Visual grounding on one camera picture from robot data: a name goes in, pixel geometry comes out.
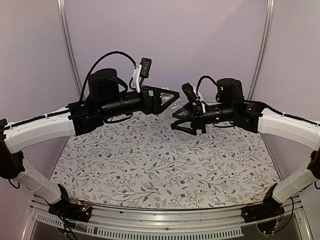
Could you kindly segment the blue label plastic bottle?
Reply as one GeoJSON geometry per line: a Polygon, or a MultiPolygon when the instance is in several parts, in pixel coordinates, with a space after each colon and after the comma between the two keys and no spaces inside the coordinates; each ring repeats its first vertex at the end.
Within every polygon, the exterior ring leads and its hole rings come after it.
{"type": "Polygon", "coordinates": [[[191,114],[194,114],[198,111],[199,105],[195,102],[188,101],[187,103],[179,103],[177,109],[172,113],[172,117],[176,119],[181,119],[187,117],[191,114]]]}

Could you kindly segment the clear plastic bottle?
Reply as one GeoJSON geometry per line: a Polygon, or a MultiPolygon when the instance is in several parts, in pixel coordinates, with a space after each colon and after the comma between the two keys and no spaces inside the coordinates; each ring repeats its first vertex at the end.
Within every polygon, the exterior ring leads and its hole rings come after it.
{"type": "MultiPolygon", "coordinates": [[[[173,98],[173,95],[169,93],[161,93],[160,97],[162,102],[166,103],[173,98]]],[[[184,102],[180,98],[171,103],[170,106],[163,112],[165,119],[169,123],[169,125],[178,120],[177,118],[173,117],[173,113],[180,109],[182,109],[181,112],[177,114],[179,117],[186,117],[190,114],[189,110],[184,107],[184,102]]],[[[171,132],[176,138],[176,141],[182,143],[187,143],[194,137],[189,133],[185,133],[176,129],[171,129],[171,132]]]]}

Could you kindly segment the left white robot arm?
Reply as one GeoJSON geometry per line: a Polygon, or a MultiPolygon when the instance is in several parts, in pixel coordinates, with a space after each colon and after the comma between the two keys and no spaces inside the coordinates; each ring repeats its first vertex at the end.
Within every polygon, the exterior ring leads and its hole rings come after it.
{"type": "Polygon", "coordinates": [[[87,99],[70,103],[56,112],[20,122],[0,121],[0,176],[14,180],[44,198],[63,216],[74,213],[66,189],[54,184],[24,159],[23,149],[60,137],[80,136],[110,122],[113,117],[135,112],[163,113],[180,94],[165,88],[139,86],[128,91],[113,68],[91,73],[87,99]]]}

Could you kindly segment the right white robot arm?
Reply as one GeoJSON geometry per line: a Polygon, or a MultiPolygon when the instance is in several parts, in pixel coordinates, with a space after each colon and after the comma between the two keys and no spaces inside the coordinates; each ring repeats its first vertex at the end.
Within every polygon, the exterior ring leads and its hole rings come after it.
{"type": "Polygon", "coordinates": [[[278,205],[320,179],[320,124],[280,112],[264,102],[246,100],[240,80],[222,78],[214,85],[217,104],[213,105],[203,102],[198,87],[189,83],[182,86],[188,103],[173,113],[176,119],[171,124],[173,130],[195,136],[198,130],[206,133],[207,125],[230,122],[248,132],[275,135],[312,150],[308,164],[268,190],[258,213],[262,218],[269,218],[278,210],[278,205]]]}

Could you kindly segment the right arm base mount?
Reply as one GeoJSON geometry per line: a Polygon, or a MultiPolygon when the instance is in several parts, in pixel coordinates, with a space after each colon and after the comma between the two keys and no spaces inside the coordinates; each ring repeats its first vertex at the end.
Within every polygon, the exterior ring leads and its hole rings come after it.
{"type": "Polygon", "coordinates": [[[275,200],[263,200],[262,203],[248,204],[241,208],[241,217],[245,223],[273,218],[284,213],[283,204],[275,200]]]}

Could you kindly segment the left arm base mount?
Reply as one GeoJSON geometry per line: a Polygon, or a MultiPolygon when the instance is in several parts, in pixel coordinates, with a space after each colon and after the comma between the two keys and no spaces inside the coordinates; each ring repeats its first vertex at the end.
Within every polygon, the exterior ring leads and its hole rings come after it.
{"type": "Polygon", "coordinates": [[[74,203],[61,199],[57,203],[50,204],[48,212],[64,219],[88,223],[92,214],[92,205],[84,200],[74,203]]]}

